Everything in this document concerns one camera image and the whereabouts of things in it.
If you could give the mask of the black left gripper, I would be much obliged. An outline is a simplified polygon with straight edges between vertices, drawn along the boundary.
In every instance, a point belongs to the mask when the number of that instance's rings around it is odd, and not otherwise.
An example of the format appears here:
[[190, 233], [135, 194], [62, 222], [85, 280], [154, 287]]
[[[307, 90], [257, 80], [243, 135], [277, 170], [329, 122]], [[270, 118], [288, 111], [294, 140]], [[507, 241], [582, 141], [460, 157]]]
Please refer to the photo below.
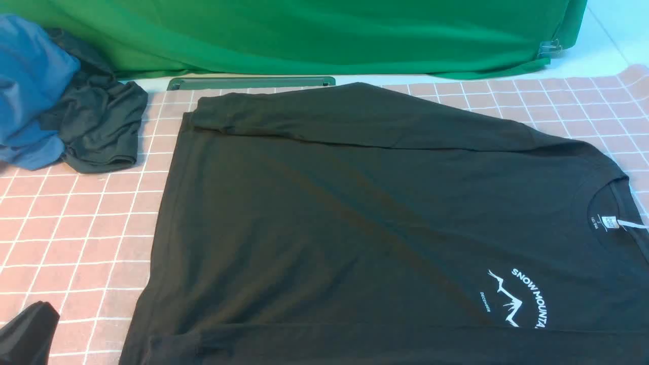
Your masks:
[[37, 301], [1, 329], [1, 364], [48, 364], [60, 314]]

